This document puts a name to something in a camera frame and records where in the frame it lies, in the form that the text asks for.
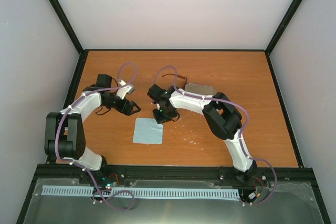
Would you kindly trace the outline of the light blue cleaning cloth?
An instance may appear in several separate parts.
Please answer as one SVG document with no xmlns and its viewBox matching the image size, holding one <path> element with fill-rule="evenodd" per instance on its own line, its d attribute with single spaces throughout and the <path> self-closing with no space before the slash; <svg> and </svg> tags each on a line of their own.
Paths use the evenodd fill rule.
<svg viewBox="0 0 336 224">
<path fill-rule="evenodd" d="M 137 118 L 135 120 L 133 143 L 161 145 L 163 143 L 163 125 L 155 119 Z"/>
</svg>

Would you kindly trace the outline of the flag pattern sunglasses case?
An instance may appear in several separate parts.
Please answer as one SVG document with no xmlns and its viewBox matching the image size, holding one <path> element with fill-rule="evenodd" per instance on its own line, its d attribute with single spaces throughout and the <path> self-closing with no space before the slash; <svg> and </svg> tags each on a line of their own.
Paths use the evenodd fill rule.
<svg viewBox="0 0 336 224">
<path fill-rule="evenodd" d="M 197 83 L 187 83 L 185 85 L 185 91 L 200 94 L 200 95 L 215 95 L 216 89 L 213 86 L 197 84 Z"/>
</svg>

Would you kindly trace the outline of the brown sunglasses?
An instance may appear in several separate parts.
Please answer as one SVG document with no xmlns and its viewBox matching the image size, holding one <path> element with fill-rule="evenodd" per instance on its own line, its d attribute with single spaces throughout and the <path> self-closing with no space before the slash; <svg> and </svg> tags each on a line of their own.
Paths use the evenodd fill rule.
<svg viewBox="0 0 336 224">
<path fill-rule="evenodd" d="M 175 75 L 173 73 L 163 74 L 163 75 L 161 75 L 161 77 L 166 78 L 166 79 L 170 79 L 172 81 L 174 81 L 174 79 L 175 79 Z M 178 74 L 177 77 L 176 77 L 176 86 L 178 88 L 184 89 L 186 84 L 187 84 L 187 81 L 188 81 L 188 77 Z"/>
</svg>

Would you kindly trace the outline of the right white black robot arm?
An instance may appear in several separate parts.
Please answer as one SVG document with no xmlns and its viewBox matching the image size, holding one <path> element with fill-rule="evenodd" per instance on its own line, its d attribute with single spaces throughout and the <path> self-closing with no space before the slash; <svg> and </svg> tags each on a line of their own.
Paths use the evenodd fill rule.
<svg viewBox="0 0 336 224">
<path fill-rule="evenodd" d="M 226 95 L 221 92 L 201 95 L 175 89 L 173 86 L 165 90 L 157 84 L 149 88 L 147 95 L 157 105 L 153 116 L 158 124 L 178 120 L 179 109 L 203 115 L 210 131 L 224 141 L 233 161 L 233 173 L 237 182 L 250 182 L 257 164 L 252 159 L 243 137 L 242 115 Z"/>
</svg>

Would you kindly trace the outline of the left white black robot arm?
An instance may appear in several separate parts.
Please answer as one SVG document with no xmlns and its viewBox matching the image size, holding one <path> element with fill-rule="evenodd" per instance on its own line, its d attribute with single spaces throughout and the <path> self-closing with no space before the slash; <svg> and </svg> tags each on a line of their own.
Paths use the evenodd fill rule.
<svg viewBox="0 0 336 224">
<path fill-rule="evenodd" d="M 108 180 L 109 169 L 106 158 L 86 146 L 83 123 L 97 108 L 115 109 L 131 116 L 140 112 L 140 107 L 125 98 L 134 91 L 134 86 L 122 79 L 116 80 L 107 74 L 99 74 L 95 84 L 83 89 L 80 97 L 60 112 L 50 112 L 46 117 L 45 153 L 52 161 L 66 161 L 91 171 L 97 183 Z"/>
</svg>

